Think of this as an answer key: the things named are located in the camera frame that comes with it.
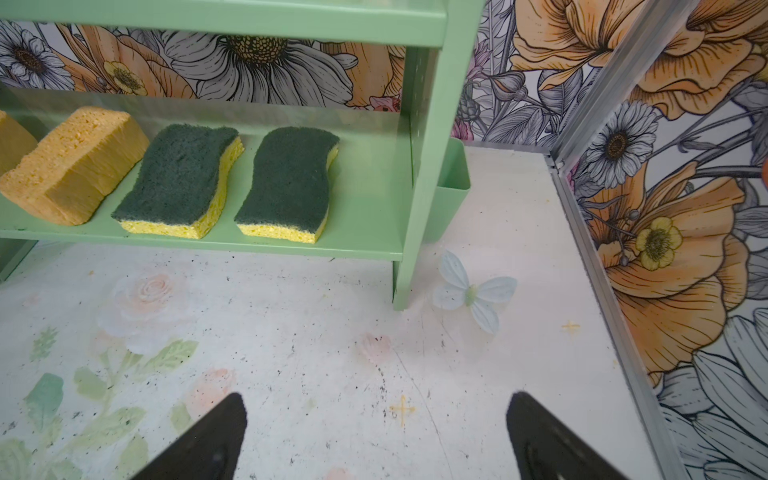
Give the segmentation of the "yellow cellulose sponge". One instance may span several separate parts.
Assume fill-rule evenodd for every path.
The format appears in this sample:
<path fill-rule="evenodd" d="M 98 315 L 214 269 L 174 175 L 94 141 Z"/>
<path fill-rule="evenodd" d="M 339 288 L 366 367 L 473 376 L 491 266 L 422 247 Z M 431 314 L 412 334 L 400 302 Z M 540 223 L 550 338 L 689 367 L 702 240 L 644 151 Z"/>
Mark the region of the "yellow cellulose sponge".
<path fill-rule="evenodd" d="M 82 225 L 148 146 L 148 137 L 128 113 L 81 107 L 3 174 L 1 193 L 39 219 Z"/>
<path fill-rule="evenodd" d="M 0 175 L 14 169 L 37 144 L 23 126 L 5 111 L 0 111 Z"/>

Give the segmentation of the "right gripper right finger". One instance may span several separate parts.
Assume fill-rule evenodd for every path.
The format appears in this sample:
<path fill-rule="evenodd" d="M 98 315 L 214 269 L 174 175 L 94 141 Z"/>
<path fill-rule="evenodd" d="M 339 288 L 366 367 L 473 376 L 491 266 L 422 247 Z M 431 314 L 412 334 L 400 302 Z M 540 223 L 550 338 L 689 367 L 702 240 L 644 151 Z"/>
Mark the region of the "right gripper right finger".
<path fill-rule="evenodd" d="M 512 395 L 506 425 L 518 471 L 524 480 L 626 479 L 525 391 Z"/>

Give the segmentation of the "yellow cellulose sponge front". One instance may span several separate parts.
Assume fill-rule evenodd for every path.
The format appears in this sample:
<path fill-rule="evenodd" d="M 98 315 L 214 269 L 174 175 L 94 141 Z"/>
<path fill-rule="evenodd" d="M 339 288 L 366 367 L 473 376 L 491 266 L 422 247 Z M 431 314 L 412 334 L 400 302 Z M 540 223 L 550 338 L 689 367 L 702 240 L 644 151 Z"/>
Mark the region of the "yellow cellulose sponge front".
<path fill-rule="evenodd" d="M 39 219 L 82 225 L 148 146 L 148 137 L 128 113 L 81 107 L 3 174 L 1 193 Z"/>

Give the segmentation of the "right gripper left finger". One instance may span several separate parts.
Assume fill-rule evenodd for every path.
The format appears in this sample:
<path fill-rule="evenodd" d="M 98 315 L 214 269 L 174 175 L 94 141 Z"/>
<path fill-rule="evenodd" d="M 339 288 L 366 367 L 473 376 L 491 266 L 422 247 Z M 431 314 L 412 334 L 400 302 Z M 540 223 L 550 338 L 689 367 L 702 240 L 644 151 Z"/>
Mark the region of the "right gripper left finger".
<path fill-rule="evenodd" d="M 133 479 L 232 480 L 246 428 L 242 396 L 230 393 Z"/>

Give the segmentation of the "yellow cellulose sponge back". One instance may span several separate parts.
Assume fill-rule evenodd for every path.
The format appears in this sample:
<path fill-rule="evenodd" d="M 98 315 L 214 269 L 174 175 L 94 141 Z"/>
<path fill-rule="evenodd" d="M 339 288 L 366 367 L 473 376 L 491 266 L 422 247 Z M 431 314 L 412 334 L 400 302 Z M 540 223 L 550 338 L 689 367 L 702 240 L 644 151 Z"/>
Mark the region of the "yellow cellulose sponge back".
<path fill-rule="evenodd" d="M 37 144 L 23 126 L 5 111 L 0 111 L 0 175 L 14 169 Z"/>

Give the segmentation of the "dark green scrub sponge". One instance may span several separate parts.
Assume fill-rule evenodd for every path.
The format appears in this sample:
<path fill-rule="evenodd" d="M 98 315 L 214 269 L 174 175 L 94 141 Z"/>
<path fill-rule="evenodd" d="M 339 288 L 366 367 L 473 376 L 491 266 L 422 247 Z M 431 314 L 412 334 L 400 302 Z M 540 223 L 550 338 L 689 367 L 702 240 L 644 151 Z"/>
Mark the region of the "dark green scrub sponge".
<path fill-rule="evenodd" d="M 172 124 L 146 150 L 136 182 L 112 213 L 134 234 L 199 240 L 226 203 L 228 175 L 245 148 L 231 127 Z"/>
<path fill-rule="evenodd" d="M 269 132 L 254 157 L 251 189 L 235 224 L 246 236 L 314 244 L 330 208 L 329 169 L 340 138 L 310 127 Z"/>

